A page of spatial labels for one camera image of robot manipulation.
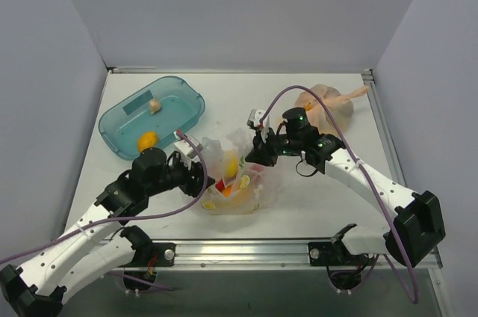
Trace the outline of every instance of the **plastic bag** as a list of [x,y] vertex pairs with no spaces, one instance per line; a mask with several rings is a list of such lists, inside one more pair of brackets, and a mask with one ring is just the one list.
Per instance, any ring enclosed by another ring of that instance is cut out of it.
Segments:
[[208,175],[216,180],[198,205],[212,215],[242,215],[271,207],[280,189],[280,172],[245,162],[252,149],[252,136],[236,129],[226,136],[232,149],[223,150],[220,141],[202,139],[202,156]]
[[[311,88],[329,108],[332,116],[338,124],[340,130],[345,131],[350,125],[353,115],[353,103],[351,99],[363,96],[368,92],[369,87],[360,87],[347,95],[341,95],[334,87],[323,84],[317,84]],[[322,105],[308,92],[304,91],[297,98],[296,107],[303,107],[307,111],[307,118],[311,125],[317,127],[321,134],[332,134],[338,137]]]

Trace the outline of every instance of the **teal plastic bin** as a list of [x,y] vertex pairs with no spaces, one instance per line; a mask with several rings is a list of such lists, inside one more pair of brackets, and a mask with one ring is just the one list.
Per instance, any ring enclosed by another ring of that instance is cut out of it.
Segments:
[[[149,101],[158,99],[161,110],[151,115]],[[106,111],[98,129],[106,145],[119,157],[133,160],[140,154],[137,141],[145,132],[156,132],[163,149],[174,142],[174,132],[186,132],[205,110],[204,99],[177,76],[164,76]]]

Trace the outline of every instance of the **screw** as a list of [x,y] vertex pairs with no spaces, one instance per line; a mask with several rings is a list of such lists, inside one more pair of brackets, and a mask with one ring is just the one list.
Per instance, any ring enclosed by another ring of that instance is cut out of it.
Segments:
[[312,259],[318,259],[320,255],[320,251],[317,248],[311,249],[311,252],[309,253]]
[[174,251],[171,249],[165,250],[164,258],[166,259],[166,261],[171,261],[172,259],[174,259]]

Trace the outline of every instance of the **white table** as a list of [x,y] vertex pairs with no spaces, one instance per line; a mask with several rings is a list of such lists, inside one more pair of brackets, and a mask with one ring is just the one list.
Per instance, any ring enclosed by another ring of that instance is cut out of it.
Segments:
[[[253,108],[266,108],[273,97],[291,84],[311,87],[317,83],[331,85],[349,93],[363,85],[359,74],[118,74],[111,73],[106,81],[99,118],[148,83],[166,75],[185,79],[205,99],[205,113],[188,133],[198,140],[208,136],[224,139],[237,127],[246,129],[246,120]],[[282,112],[294,106],[299,90],[284,95],[273,110],[275,122]],[[390,176],[384,149],[367,96],[354,99],[355,113],[345,136],[350,145],[367,163]],[[251,215],[210,216],[200,209],[190,209],[171,218],[141,221],[140,226],[153,239],[260,239],[306,238],[333,236],[350,223],[381,227],[383,217],[358,195],[342,184],[316,175],[306,179],[294,170],[296,158],[287,159],[285,188],[270,209]],[[86,159],[69,212],[71,226],[94,202],[105,186],[129,169],[130,161],[113,154],[95,127]],[[184,197],[175,189],[152,197],[142,215],[168,212],[184,205]]]

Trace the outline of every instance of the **white wall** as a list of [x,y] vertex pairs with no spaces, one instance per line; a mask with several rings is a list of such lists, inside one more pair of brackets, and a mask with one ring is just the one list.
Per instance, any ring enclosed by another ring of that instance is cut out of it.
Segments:
[[412,0],[72,0],[112,66],[358,72]]
[[[53,237],[106,71],[70,0],[0,0],[1,256]],[[0,298],[0,315],[13,316]]]
[[478,314],[478,0],[414,0],[376,68],[411,187],[441,199],[444,276],[458,316]]

